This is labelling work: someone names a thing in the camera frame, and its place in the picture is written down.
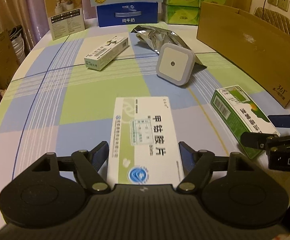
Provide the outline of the large white green medicine box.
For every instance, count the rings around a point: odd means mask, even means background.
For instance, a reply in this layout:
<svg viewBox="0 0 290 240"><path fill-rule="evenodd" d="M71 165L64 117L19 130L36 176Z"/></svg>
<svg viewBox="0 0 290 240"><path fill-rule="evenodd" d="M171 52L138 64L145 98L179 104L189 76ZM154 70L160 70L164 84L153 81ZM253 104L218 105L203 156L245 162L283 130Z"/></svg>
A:
<svg viewBox="0 0 290 240"><path fill-rule="evenodd" d="M177 187L183 179L169 98L117 98L109 143L108 184Z"/></svg>

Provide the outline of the white square night light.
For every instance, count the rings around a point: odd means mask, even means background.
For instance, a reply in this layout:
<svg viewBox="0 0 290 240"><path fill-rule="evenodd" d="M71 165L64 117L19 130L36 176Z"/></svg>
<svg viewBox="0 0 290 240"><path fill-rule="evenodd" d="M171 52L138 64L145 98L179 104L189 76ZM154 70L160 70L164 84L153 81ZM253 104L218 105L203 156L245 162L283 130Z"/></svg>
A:
<svg viewBox="0 0 290 240"><path fill-rule="evenodd" d="M196 55L191 49L176 44L162 46L156 65L156 74L176 86L188 83L196 62Z"/></svg>

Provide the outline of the silver foil pouch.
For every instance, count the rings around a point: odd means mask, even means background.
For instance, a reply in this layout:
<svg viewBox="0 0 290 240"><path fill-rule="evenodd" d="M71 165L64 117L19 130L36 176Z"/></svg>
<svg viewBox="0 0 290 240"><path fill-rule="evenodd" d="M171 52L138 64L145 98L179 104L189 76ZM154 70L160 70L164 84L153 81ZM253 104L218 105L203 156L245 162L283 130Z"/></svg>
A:
<svg viewBox="0 0 290 240"><path fill-rule="evenodd" d="M154 27L151 25L137 25L131 31L143 43L146 43L157 55L164 44L174 44L177 47L191 50L191 48L174 31Z"/></svg>

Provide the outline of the brown cardboard box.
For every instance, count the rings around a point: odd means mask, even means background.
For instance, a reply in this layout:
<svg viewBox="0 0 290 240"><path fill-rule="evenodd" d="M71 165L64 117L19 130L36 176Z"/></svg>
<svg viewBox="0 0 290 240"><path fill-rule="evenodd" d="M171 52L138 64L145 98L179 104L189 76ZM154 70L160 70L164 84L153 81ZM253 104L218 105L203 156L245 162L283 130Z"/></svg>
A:
<svg viewBox="0 0 290 240"><path fill-rule="evenodd" d="M289 104L289 35L241 9L204 2L197 39L232 61L282 107Z"/></svg>

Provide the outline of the checked tablecloth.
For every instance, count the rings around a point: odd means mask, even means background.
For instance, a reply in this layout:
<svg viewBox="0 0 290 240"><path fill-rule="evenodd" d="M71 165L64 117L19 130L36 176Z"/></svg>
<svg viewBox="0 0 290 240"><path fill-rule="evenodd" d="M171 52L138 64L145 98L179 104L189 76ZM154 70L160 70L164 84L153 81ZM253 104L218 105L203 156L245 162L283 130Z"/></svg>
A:
<svg viewBox="0 0 290 240"><path fill-rule="evenodd" d="M98 27L95 20L69 37L46 34L20 65L0 103L0 191L46 152L68 156L110 140L117 97L167 96L179 141L217 155L238 151L230 130L210 105L218 88L239 85L266 113L289 114L239 68L196 38L193 25L158 26L173 30L198 55L185 87L156 75L157 55L141 44L132 25ZM84 57L114 36L129 46L101 71ZM0 213L0 228L4 219Z"/></svg>

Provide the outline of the quilted brown chair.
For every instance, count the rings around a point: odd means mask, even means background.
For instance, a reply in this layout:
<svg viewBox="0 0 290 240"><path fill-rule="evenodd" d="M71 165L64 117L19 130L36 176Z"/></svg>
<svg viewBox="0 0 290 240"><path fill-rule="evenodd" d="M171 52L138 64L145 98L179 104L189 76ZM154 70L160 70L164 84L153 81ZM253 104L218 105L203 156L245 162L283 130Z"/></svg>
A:
<svg viewBox="0 0 290 240"><path fill-rule="evenodd" d="M254 16L261 18L290 36L290 19L281 13L257 7Z"/></svg>

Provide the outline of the long white ointment box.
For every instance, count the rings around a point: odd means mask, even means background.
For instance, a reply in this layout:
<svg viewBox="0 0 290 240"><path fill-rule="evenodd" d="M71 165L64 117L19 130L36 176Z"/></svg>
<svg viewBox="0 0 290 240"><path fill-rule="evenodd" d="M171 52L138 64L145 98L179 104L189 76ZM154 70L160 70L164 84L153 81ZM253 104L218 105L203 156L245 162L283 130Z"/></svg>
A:
<svg viewBox="0 0 290 240"><path fill-rule="evenodd" d="M114 36L84 57L86 68L101 71L129 46L128 37Z"/></svg>

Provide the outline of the brown cardboard boxes left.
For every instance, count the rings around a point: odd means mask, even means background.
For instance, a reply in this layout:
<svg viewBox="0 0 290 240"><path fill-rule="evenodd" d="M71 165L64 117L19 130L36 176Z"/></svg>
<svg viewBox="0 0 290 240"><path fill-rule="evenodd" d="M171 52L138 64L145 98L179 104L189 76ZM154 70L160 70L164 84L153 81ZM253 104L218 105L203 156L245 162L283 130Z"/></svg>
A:
<svg viewBox="0 0 290 240"><path fill-rule="evenodd" d="M0 89L7 89L20 64L10 41L9 32L0 33Z"/></svg>

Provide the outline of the dark blue milk carton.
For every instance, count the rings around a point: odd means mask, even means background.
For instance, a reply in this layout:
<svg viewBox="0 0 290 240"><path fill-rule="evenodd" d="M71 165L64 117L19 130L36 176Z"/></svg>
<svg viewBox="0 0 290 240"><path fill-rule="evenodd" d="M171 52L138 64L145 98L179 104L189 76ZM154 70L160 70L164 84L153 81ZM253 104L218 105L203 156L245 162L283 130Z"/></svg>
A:
<svg viewBox="0 0 290 240"><path fill-rule="evenodd" d="M157 2L124 2L96 7L98 25L144 24L158 22Z"/></svg>

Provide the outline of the white product box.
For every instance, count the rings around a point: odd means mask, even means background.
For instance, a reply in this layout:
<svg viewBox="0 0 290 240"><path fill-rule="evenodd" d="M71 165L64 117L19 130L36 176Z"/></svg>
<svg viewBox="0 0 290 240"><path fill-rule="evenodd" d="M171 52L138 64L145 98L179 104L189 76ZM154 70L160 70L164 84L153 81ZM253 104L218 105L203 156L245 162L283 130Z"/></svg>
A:
<svg viewBox="0 0 290 240"><path fill-rule="evenodd" d="M85 30L82 0L44 0L53 40Z"/></svg>

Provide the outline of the wall socket with plug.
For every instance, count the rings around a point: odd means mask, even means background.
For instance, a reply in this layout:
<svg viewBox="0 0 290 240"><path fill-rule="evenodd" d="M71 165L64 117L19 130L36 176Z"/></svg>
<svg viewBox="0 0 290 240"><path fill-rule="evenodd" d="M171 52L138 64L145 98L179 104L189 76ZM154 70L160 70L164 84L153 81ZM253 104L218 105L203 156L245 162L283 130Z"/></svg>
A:
<svg viewBox="0 0 290 240"><path fill-rule="evenodd" d="M275 7L278 7L279 9L287 12L289 9L289 0L266 0L268 4L271 4Z"/></svg>

